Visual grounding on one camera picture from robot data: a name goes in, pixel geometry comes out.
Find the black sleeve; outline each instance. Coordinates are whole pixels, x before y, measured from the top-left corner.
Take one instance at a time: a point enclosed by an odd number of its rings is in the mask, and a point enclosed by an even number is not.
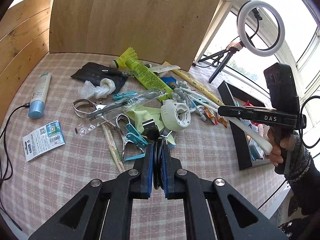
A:
[[[290,172],[285,178],[297,198],[302,214],[315,213],[320,208],[320,173],[310,152],[303,145],[300,148],[299,137],[292,151]]]

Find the metal rivet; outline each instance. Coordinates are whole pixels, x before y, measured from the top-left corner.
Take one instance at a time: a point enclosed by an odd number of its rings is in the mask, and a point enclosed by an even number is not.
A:
[[[217,186],[223,186],[226,182],[223,179],[216,179],[215,183]]]
[[[128,173],[131,176],[135,176],[135,175],[137,175],[139,173],[139,171],[137,171],[136,169],[131,169],[131,170],[128,171]]]
[[[186,171],[185,169],[178,169],[178,170],[177,170],[177,173],[178,173],[178,175],[183,176],[183,175],[186,175],[186,174],[187,174],[187,171]]]
[[[91,180],[90,184],[91,184],[92,187],[97,187],[97,186],[99,186],[101,184],[101,180],[93,179],[93,180]]]

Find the yellow shuttlecock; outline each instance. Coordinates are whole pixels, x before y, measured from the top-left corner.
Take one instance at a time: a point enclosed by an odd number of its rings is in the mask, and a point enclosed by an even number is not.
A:
[[[133,48],[128,48],[124,53],[122,53],[122,55],[117,58],[116,60],[113,60],[110,63],[110,67],[117,69],[119,67],[126,67],[125,65],[125,61],[129,58],[132,57],[134,59],[138,59],[137,53],[134,51]]]

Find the checkered tablecloth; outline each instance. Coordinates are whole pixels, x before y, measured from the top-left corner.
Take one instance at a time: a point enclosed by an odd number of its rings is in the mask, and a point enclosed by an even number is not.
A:
[[[110,180],[119,174],[101,129],[82,138],[76,136],[74,128],[78,124],[78,117],[74,113],[72,102],[79,98],[78,88],[83,83],[70,78],[70,75],[89,61],[109,65],[113,59],[113,56],[97,54],[47,54],[21,85],[8,109],[4,123],[14,108],[30,101],[40,74],[52,72],[44,116],[32,120],[28,118],[27,109],[19,109],[11,118],[6,135],[13,176],[3,183],[1,199],[7,212],[28,235],[90,180]],[[209,84],[207,80],[213,71],[213,67],[192,67],[189,74],[217,96],[217,87],[226,80],[270,105],[268,98],[227,73],[220,73]],[[172,75],[177,80],[182,80],[175,74]],[[129,79],[120,92],[130,90],[145,89],[137,80]],[[155,101],[153,106],[160,107],[160,103]],[[60,121],[66,144],[26,163],[22,137],[54,120]],[[116,135],[115,139],[120,143],[120,138]],[[198,114],[192,114],[190,126],[177,134],[176,143],[171,153],[181,160],[183,168],[203,179],[224,178],[256,207],[284,180],[283,176],[274,172],[271,164],[239,171],[230,128],[226,129],[222,124],[214,126],[210,122],[204,123]],[[134,147],[129,147],[126,151],[126,156],[136,154]],[[2,141],[0,157],[4,166]],[[124,165],[126,169],[130,169],[133,163]],[[261,209],[262,212],[272,200]],[[134,200],[131,221],[131,239],[186,239],[183,201],[166,200],[162,190],[153,189],[149,200]]]

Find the wooden wall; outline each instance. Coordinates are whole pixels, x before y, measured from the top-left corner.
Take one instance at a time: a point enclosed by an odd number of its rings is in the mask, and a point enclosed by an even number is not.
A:
[[[220,0],[54,0],[50,52],[120,55],[189,70]]]
[[[0,21],[0,125],[20,85],[49,51],[50,15],[50,0],[24,0]]]

